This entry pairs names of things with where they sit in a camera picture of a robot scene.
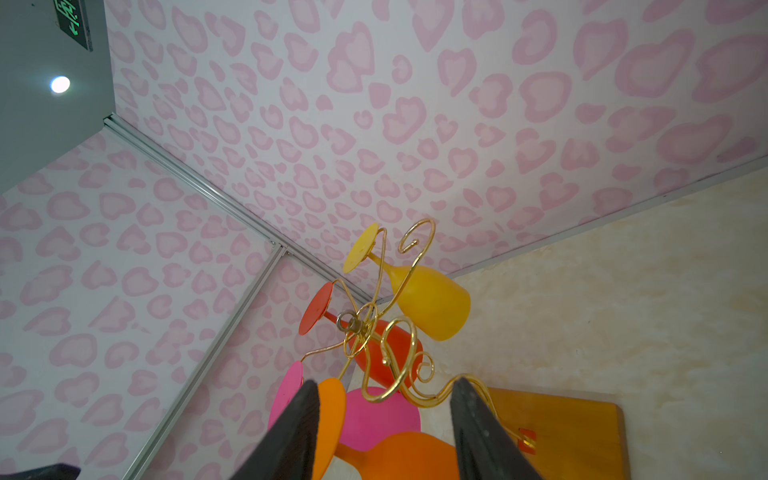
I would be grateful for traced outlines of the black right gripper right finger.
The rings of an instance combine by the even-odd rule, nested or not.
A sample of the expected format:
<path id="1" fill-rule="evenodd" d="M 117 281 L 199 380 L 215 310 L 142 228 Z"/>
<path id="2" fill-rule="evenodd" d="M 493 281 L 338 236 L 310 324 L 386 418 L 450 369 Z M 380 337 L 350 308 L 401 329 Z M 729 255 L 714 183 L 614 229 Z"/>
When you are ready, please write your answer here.
<path id="1" fill-rule="evenodd" d="M 450 407 L 461 480 L 542 480 L 467 379 L 453 384 Z"/>

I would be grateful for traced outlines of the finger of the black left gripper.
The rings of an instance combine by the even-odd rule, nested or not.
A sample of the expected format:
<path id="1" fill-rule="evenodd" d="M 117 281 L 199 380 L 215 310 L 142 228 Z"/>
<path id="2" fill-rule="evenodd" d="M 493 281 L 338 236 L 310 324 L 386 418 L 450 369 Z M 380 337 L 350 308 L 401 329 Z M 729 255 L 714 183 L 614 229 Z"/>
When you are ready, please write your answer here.
<path id="1" fill-rule="evenodd" d="M 0 480 L 76 480 L 81 473 L 77 466 L 52 464 L 31 470 L 1 474 Z"/>

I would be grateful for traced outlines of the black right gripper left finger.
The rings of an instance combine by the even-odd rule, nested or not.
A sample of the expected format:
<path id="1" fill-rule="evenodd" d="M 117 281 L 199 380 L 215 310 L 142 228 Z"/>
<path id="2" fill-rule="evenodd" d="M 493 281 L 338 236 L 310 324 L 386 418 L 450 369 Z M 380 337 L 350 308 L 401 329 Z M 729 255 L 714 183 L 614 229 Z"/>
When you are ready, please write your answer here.
<path id="1" fill-rule="evenodd" d="M 319 413 L 318 385 L 309 380 L 231 479 L 311 479 Z"/>

